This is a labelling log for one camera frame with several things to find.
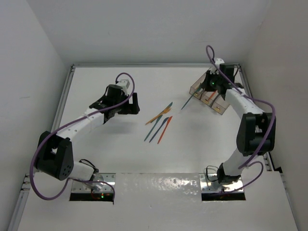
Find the teal fork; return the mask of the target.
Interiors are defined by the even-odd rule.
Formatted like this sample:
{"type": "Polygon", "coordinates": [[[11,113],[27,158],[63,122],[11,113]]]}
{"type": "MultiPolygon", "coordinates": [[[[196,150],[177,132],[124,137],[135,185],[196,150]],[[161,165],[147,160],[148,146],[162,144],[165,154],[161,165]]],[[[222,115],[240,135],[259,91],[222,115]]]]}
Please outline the teal fork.
{"type": "Polygon", "coordinates": [[[189,103],[189,101],[193,98],[193,96],[195,94],[197,94],[202,88],[201,87],[198,87],[194,92],[193,94],[188,98],[188,100],[186,101],[186,103],[182,106],[181,110],[184,109],[184,107],[189,103]]]}

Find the yellow fork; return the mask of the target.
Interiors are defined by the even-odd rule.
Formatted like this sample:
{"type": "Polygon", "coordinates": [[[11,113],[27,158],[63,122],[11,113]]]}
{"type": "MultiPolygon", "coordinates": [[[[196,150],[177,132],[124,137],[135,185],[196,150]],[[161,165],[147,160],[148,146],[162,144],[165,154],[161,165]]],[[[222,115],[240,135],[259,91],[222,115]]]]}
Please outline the yellow fork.
{"type": "Polygon", "coordinates": [[[154,122],[158,117],[159,117],[159,115],[155,116],[154,118],[152,118],[151,120],[149,120],[145,125],[154,122]]]}

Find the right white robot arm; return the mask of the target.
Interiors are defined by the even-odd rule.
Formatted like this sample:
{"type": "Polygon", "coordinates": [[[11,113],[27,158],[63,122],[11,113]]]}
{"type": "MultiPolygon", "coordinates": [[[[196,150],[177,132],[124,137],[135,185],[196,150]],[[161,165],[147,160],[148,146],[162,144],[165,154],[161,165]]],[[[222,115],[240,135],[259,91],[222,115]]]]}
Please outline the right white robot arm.
{"type": "Polygon", "coordinates": [[[212,58],[201,88],[217,92],[239,116],[241,122],[236,137],[236,149],[230,158],[220,164],[217,182],[236,182],[245,167],[257,155],[272,151],[275,143],[276,116],[260,109],[240,83],[235,83],[234,66],[220,58],[212,58]]]}

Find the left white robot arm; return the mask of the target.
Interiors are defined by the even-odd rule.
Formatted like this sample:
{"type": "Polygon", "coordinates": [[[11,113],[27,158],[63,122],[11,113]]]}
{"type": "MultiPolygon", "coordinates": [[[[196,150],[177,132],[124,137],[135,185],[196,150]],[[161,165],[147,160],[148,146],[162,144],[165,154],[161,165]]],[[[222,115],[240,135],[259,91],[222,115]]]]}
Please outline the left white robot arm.
{"type": "Polygon", "coordinates": [[[92,103],[78,121],[51,135],[44,132],[40,141],[47,138],[34,161],[34,168],[58,180],[68,178],[89,181],[97,168],[77,161],[73,155],[73,146],[84,136],[108,120],[119,115],[136,115],[139,113],[137,94],[132,94],[132,103],[128,94],[128,79],[110,84],[104,95],[92,103]]]}

